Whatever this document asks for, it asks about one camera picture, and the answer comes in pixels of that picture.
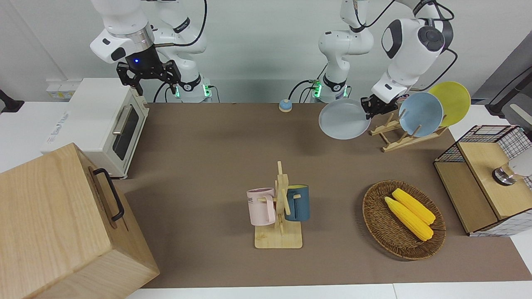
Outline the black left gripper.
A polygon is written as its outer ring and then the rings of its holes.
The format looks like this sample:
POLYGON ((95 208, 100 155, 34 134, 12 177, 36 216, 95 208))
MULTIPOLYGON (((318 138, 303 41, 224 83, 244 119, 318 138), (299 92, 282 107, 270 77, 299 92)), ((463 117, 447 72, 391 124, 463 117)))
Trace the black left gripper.
POLYGON ((370 97, 361 97, 361 105, 365 111, 366 119, 380 118, 397 110, 399 97, 394 97, 389 103, 384 102, 376 95, 370 97))

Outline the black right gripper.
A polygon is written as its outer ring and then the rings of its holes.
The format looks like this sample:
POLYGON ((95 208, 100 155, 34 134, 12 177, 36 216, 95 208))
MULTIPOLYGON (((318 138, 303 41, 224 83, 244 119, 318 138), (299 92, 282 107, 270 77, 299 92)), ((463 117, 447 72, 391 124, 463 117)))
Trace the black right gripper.
POLYGON ((118 62, 116 72, 122 85, 131 87, 139 96, 144 95, 144 90, 140 85, 141 78, 161 77, 160 80, 170 86, 172 93, 175 94, 178 91, 177 86, 181 82, 178 66, 174 60, 162 63, 155 45, 126 56, 125 60, 126 63, 118 62), (129 76, 128 71, 133 72, 133 76, 129 76))

